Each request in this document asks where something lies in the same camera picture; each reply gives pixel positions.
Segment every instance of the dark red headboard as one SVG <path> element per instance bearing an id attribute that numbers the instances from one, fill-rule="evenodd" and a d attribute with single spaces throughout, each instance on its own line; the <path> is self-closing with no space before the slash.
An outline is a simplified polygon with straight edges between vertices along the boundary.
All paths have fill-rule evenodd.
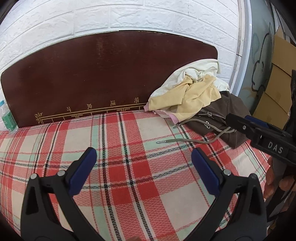
<path id="1" fill-rule="evenodd" d="M 41 49 L 1 75 L 19 127 L 142 109 L 176 69 L 217 59 L 215 47 L 174 34 L 117 31 Z"/>

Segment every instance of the red plaid fabric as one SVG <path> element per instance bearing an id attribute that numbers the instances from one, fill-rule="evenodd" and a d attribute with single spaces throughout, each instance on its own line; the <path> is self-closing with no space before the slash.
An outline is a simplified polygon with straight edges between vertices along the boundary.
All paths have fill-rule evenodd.
<path id="1" fill-rule="evenodd" d="M 210 145 L 190 142 L 156 144 L 170 138 L 201 137 L 186 126 L 173 129 L 170 120 L 151 112 L 114 112 L 0 133 L 1 212 L 17 232 L 26 183 L 32 173 L 54 175 L 67 169 L 87 147 L 98 160 L 77 205 L 105 240 L 183 240 L 214 200 L 191 162 L 199 146 L 221 168 L 235 175 L 256 173 L 262 187 L 267 156 L 246 142 L 233 150 L 222 140 Z M 229 219 L 234 197 L 221 227 Z M 70 229 L 52 196 L 55 211 Z"/>

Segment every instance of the black tool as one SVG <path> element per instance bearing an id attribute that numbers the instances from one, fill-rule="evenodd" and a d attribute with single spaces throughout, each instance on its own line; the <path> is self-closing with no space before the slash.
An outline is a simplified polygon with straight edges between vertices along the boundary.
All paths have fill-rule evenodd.
<path id="1" fill-rule="evenodd" d="M 244 133 L 251 140 L 252 147 L 272 156 L 275 186 L 282 178 L 296 174 L 296 145 L 289 133 L 251 116 L 241 118 L 229 114 L 226 123 Z M 277 188 L 274 195 L 265 201 L 267 225 L 277 217 L 289 193 Z"/>
<path id="2" fill-rule="evenodd" d="M 60 170 L 50 177 L 31 175 L 21 215 L 21 237 L 25 241 L 103 241 L 72 198 L 80 192 L 95 162 L 96 150 L 88 148 L 66 171 Z M 266 236 L 266 213 L 257 176 L 238 177 L 229 170 L 222 171 L 199 148 L 193 150 L 192 162 L 216 199 L 185 240 L 262 241 Z M 73 232 L 61 227 L 48 193 L 56 195 Z M 239 198 L 231 219 L 227 227 L 216 232 L 234 193 L 239 193 Z"/>

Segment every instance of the gold decorative border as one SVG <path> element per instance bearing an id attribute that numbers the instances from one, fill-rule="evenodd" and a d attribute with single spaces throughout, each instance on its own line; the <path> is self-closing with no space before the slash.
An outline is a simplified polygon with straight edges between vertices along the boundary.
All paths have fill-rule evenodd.
<path id="1" fill-rule="evenodd" d="M 130 110 L 131 108 L 139 108 L 139 110 L 146 105 L 146 103 L 136 103 L 136 104 L 127 104 L 127 105 L 119 105 L 119 106 L 114 106 L 114 107 L 103 107 L 103 108 L 96 108 L 92 109 L 91 104 L 87 104 L 87 110 L 81 110 L 81 111 L 74 111 L 72 112 L 70 107 L 67 107 L 67 113 L 62 113 L 62 114 L 57 114 L 57 115 L 48 115 L 48 116 L 42 116 L 43 112 L 35 114 L 36 121 L 38 124 L 44 124 L 45 120 L 52 120 L 52 122 L 55 122 L 54 120 L 57 118 L 63 118 L 65 120 L 65 117 L 73 117 L 74 118 L 79 118 L 82 117 L 84 114 L 91 114 L 91 115 L 96 115 L 101 112 L 106 112 L 108 113 L 109 111 L 127 111 Z"/>

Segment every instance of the cardboard box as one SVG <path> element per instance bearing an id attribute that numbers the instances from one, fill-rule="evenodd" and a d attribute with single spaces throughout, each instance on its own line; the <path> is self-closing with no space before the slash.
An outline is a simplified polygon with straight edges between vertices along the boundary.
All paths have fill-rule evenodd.
<path id="1" fill-rule="evenodd" d="M 296 69 L 296 47 L 284 40 L 281 31 L 274 36 L 272 72 L 266 91 L 253 117 L 283 129 L 289 119 L 292 106 L 291 75 Z"/>
<path id="2" fill-rule="evenodd" d="M 288 114 L 291 106 L 291 77 L 277 66 L 272 67 L 270 79 L 265 91 Z"/>
<path id="3" fill-rule="evenodd" d="M 276 36 L 280 37 L 281 39 L 285 39 L 284 30 L 282 26 L 279 26 L 278 30 L 276 31 Z"/>
<path id="4" fill-rule="evenodd" d="M 273 124 L 280 129 L 284 128 L 289 119 L 284 109 L 265 92 L 263 92 L 253 117 Z"/>
<path id="5" fill-rule="evenodd" d="M 296 69 L 296 48 L 278 35 L 274 36 L 272 63 L 290 76 L 292 69 Z"/>

